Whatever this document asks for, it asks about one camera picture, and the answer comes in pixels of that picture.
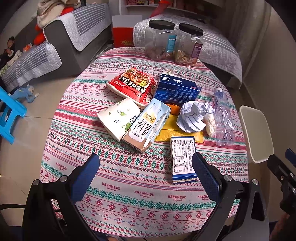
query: white bottle cap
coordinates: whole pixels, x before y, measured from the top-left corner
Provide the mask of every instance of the white bottle cap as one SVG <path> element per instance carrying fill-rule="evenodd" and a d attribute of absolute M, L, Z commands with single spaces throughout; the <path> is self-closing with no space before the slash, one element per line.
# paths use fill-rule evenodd
<path fill-rule="evenodd" d="M 219 92 L 223 92 L 223 90 L 222 90 L 221 88 L 215 88 L 215 89 L 214 89 L 214 93 L 216 93 L 216 92 L 218 92 L 218 91 L 219 91 Z"/>

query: small blue and white box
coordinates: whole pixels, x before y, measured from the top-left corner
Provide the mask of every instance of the small blue and white box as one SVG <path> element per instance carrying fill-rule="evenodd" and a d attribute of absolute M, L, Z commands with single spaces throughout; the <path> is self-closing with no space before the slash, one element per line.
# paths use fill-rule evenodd
<path fill-rule="evenodd" d="M 182 106 L 190 100 L 196 100 L 201 89 L 193 81 L 160 74 L 154 98 L 165 104 Z"/>
<path fill-rule="evenodd" d="M 194 137 L 171 137 L 173 178 L 172 184 L 196 182 L 192 156 L 196 152 Z"/>

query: yellow wrapper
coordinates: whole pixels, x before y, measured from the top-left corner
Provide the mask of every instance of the yellow wrapper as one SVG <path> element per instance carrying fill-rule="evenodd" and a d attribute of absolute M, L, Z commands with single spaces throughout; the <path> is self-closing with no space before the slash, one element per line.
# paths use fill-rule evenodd
<path fill-rule="evenodd" d="M 203 143 L 203 132 L 186 133 L 182 131 L 177 125 L 176 115 L 169 115 L 165 125 L 161 129 L 155 141 L 170 141 L 171 137 L 192 137 L 194 136 L 195 142 Z"/>

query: tablecloth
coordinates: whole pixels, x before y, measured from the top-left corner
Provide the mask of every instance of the tablecloth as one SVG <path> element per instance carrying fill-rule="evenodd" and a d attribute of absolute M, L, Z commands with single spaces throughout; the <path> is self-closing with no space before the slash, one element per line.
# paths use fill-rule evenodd
<path fill-rule="evenodd" d="M 170 61 L 153 62 L 137 47 L 109 50 L 66 89 L 54 114 L 42 157 L 40 179 L 56 181 L 69 175 L 92 154 L 100 156 L 100 168 L 82 201 L 76 206 L 88 225 L 97 231 L 121 236 L 156 237 L 186 233 L 201 228 L 211 214 L 211 201 L 201 183 L 172 185 L 168 142 L 154 142 L 140 154 L 128 144 L 115 141 L 100 123 L 97 112 L 122 100 L 106 83 L 125 70 L 136 67 L 158 80 L 160 72 L 174 69 L 177 75 L 202 87 L 198 97 L 211 102 L 213 90 L 227 93 L 235 128 L 235 144 L 218 147 L 205 134 L 196 143 L 206 161 L 225 175 L 248 181 L 247 152 L 241 124 L 225 86 L 198 62 L 184 67 Z M 230 216 L 236 213 L 236 200 Z"/>

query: clear water bottle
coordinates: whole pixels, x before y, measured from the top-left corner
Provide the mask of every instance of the clear water bottle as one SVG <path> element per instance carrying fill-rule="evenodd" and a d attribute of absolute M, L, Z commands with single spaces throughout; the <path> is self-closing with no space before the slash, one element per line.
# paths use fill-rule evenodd
<path fill-rule="evenodd" d="M 234 144 L 234 127 L 229 110 L 229 102 L 226 93 L 220 88 L 214 89 L 212 96 L 215 109 L 216 145 L 229 146 Z"/>

